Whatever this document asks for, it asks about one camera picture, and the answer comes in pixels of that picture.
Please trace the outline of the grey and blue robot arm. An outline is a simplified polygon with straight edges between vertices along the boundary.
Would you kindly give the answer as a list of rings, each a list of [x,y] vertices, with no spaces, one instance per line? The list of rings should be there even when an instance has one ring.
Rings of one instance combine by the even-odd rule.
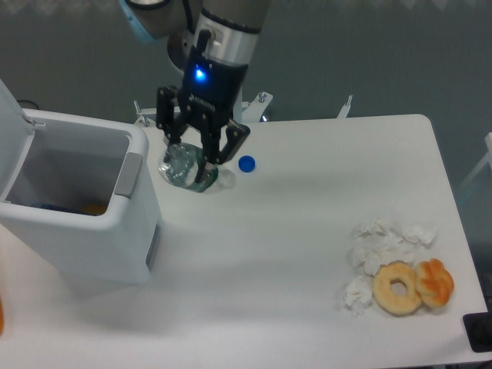
[[[230,161],[250,129],[234,106],[271,3],[269,1],[122,1],[134,33],[168,39],[169,58],[183,72],[181,86],[160,87],[156,125],[167,140],[164,163],[188,128],[201,136],[194,182],[207,181]]]

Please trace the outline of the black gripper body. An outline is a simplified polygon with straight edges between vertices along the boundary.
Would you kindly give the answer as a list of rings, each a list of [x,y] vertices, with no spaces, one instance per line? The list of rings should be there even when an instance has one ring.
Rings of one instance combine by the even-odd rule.
[[[226,65],[206,58],[193,46],[178,92],[178,132],[188,126],[200,131],[202,115],[209,117],[210,131],[220,131],[231,117],[247,70],[247,65]]]

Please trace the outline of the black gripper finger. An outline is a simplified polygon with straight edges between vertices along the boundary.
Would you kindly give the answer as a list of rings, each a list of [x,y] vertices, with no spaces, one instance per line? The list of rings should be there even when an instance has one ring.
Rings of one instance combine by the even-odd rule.
[[[181,136],[191,119],[190,95],[175,86],[164,86],[157,90],[156,127],[161,129],[169,145],[181,143]]]
[[[247,125],[236,122],[227,113],[201,113],[194,128],[200,132],[202,152],[194,181],[202,182],[208,166],[230,161],[251,133]]]

